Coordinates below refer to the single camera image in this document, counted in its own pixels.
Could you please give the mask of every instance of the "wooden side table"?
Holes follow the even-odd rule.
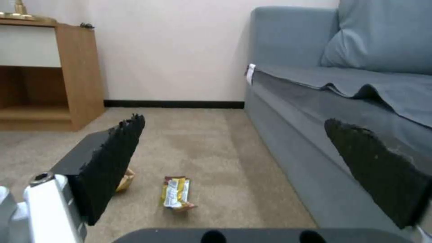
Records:
[[[0,19],[0,130],[77,131],[103,97],[93,30]]]

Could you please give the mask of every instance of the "snack wrapper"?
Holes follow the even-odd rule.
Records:
[[[185,176],[165,176],[162,188],[164,207],[174,211],[186,211],[197,206],[188,201],[191,180]]]

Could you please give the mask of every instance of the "beige carpet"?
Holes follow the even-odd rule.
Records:
[[[0,184],[22,200],[31,175],[131,113],[146,117],[130,163],[137,176],[88,227],[87,243],[151,227],[315,227],[243,110],[117,108],[76,133],[0,132]],[[160,206],[168,175],[192,179],[190,201],[198,208],[173,214]]]

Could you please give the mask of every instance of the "black baseboard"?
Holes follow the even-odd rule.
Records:
[[[243,109],[243,101],[104,100],[105,107]]]

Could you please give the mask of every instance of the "gray pillow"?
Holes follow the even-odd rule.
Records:
[[[321,65],[432,74],[432,0],[340,0]]]

